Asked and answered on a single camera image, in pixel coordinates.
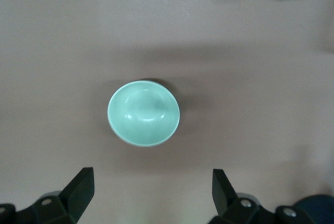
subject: gray surface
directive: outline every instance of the gray surface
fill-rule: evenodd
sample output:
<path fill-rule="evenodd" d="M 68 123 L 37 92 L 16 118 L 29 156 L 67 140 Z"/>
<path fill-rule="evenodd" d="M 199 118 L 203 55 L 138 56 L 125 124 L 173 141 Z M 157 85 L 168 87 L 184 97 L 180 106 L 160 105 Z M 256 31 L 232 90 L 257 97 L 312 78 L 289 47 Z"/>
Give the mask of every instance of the gray surface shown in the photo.
<path fill-rule="evenodd" d="M 80 223 L 207 223 L 213 168 L 270 210 L 333 188 L 333 0 L 0 0 L 0 199 L 93 166 Z M 113 92 L 155 78 L 180 127 L 138 148 Z"/>

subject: table surface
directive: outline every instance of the table surface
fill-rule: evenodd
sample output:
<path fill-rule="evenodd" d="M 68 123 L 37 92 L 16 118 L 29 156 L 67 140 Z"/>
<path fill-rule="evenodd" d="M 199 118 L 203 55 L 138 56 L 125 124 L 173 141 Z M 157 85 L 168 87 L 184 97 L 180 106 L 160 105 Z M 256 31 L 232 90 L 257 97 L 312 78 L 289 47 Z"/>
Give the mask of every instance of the table surface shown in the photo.
<path fill-rule="evenodd" d="M 0 0 L 0 199 L 94 167 L 79 223 L 207 223 L 213 168 L 264 207 L 334 189 L 333 0 Z M 181 108 L 139 148 L 106 107 L 154 79 Z"/>

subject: bowl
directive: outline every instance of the bowl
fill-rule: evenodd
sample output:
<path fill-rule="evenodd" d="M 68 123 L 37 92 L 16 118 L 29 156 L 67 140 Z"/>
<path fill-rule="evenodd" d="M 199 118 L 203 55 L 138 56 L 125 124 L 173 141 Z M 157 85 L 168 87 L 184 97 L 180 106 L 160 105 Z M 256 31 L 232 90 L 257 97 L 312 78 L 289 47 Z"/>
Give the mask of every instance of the bowl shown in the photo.
<path fill-rule="evenodd" d="M 120 87 L 108 105 L 111 129 L 123 141 L 152 147 L 168 140 L 180 121 L 180 109 L 164 86 L 149 80 Z"/>

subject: bowl rim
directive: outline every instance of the bowl rim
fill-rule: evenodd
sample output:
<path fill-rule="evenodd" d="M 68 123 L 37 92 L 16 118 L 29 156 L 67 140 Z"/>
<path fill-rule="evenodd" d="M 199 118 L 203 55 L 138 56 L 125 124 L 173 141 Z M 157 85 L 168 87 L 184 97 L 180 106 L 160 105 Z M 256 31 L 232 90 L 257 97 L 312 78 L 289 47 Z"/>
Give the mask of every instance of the bowl rim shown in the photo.
<path fill-rule="evenodd" d="M 162 88 L 171 98 L 172 100 L 175 102 L 176 104 L 176 108 L 177 108 L 177 121 L 176 121 L 176 124 L 175 124 L 175 127 L 174 129 L 170 132 L 170 134 L 168 134 L 168 136 L 166 138 L 164 138 L 163 140 L 160 140 L 158 142 L 155 142 L 153 144 L 138 144 L 138 143 L 135 143 L 131 140 L 128 140 L 126 138 L 124 138 L 121 134 L 118 133 L 118 131 L 116 130 L 116 128 L 113 126 L 113 123 L 111 121 L 111 115 L 110 115 L 110 107 L 111 107 L 111 103 L 112 101 L 114 100 L 114 98 L 117 96 L 117 94 L 122 91 L 124 88 L 128 87 L 128 86 L 131 86 L 133 84 L 142 84 L 142 83 L 145 83 L 145 84 L 150 84 L 150 85 L 154 85 L 154 86 L 158 86 L 160 88 Z M 129 83 L 126 83 L 124 84 L 123 86 L 121 86 L 120 88 L 118 88 L 114 94 L 111 96 L 110 100 L 109 100 L 109 103 L 108 103 L 108 108 L 107 108 L 107 117 L 108 117 L 108 122 L 109 122 L 109 125 L 112 129 L 112 131 L 116 134 L 116 136 L 118 138 L 120 138 L 121 140 L 123 140 L 124 142 L 128 143 L 128 144 L 131 144 L 133 146 L 136 146 L 136 147 L 154 147 L 154 146 L 157 146 L 157 145 L 160 145 L 162 143 L 164 143 L 165 141 L 167 141 L 168 139 L 170 139 L 173 134 L 175 133 L 175 131 L 177 130 L 178 128 L 178 125 L 180 123 L 180 106 L 176 100 L 176 98 L 174 97 L 174 95 L 166 88 L 164 87 L 163 85 L 161 85 L 160 83 L 158 82 L 155 82 L 155 81 L 152 81 L 152 80 L 135 80 L 135 81 L 131 81 Z"/>

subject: silver bolt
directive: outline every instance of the silver bolt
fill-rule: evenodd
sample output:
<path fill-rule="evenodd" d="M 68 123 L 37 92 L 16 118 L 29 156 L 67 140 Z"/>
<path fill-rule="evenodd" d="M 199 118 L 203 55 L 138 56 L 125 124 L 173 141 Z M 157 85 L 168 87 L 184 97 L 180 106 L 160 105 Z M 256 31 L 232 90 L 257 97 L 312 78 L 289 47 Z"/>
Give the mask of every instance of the silver bolt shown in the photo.
<path fill-rule="evenodd" d="M 296 217 L 297 216 L 297 213 L 291 208 L 285 208 L 285 209 L 283 209 L 283 212 L 289 217 Z"/>
<path fill-rule="evenodd" d="M 42 201 L 42 206 L 45 206 L 45 205 L 48 205 L 48 204 L 50 204 L 52 202 L 52 200 L 51 199 L 45 199 L 45 200 L 43 200 Z"/>
<path fill-rule="evenodd" d="M 241 205 L 243 205 L 244 207 L 251 207 L 252 206 L 251 202 L 247 199 L 241 200 Z"/>

